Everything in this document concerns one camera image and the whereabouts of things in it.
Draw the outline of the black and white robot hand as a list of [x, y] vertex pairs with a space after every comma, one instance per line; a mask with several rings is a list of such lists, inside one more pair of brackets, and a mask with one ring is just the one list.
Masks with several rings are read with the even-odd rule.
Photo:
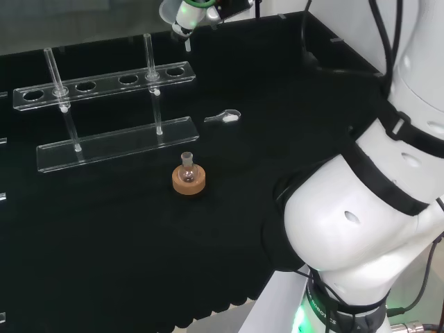
[[172, 24], [173, 34], [187, 40], [194, 29], [205, 20], [211, 24], [221, 21], [216, 10], [216, 1], [181, 1], [176, 20]]

